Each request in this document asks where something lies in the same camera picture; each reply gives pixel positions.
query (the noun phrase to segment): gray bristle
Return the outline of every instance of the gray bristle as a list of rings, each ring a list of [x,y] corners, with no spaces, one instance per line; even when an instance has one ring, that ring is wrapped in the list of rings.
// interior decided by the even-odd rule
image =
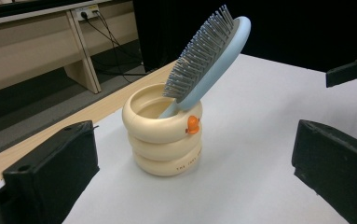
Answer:
[[[163,96],[175,98],[178,103],[185,99],[225,50],[234,27],[226,6],[215,11],[177,59]]]

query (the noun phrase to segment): white table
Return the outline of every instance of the white table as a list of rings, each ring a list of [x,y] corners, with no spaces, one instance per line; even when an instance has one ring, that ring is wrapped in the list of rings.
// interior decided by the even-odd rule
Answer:
[[[357,138],[357,80],[240,55],[201,101],[200,160],[172,177],[136,165],[121,110],[96,123],[101,170],[64,223],[347,223],[291,158],[300,119]]]

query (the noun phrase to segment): pen holder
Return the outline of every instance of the pen holder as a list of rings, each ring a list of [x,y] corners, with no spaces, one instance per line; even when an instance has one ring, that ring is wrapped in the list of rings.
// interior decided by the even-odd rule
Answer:
[[[152,175],[178,175],[199,159],[202,106],[198,102],[190,110],[158,119],[173,100],[162,96],[163,89],[160,83],[135,92],[123,105],[122,119],[136,163]]]

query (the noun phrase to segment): gray carpet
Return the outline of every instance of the gray carpet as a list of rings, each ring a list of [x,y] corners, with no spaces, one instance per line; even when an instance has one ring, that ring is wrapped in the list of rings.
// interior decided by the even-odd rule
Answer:
[[[78,85],[62,68],[1,90],[0,152],[146,75],[138,42],[122,48],[135,55],[109,50],[92,57],[100,93]]]

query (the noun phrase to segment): electrical socket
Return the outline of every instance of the electrical socket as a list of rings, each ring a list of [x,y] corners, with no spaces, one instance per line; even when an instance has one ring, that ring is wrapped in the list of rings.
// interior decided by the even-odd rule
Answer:
[[[85,18],[83,18],[81,16],[81,13],[85,12],[88,15],[88,19],[91,19],[91,18],[97,17],[97,13],[95,13],[94,11],[98,11],[98,10],[99,10],[99,6],[97,6],[97,5],[79,7],[79,8],[76,8],[76,16],[79,21],[83,21]]]

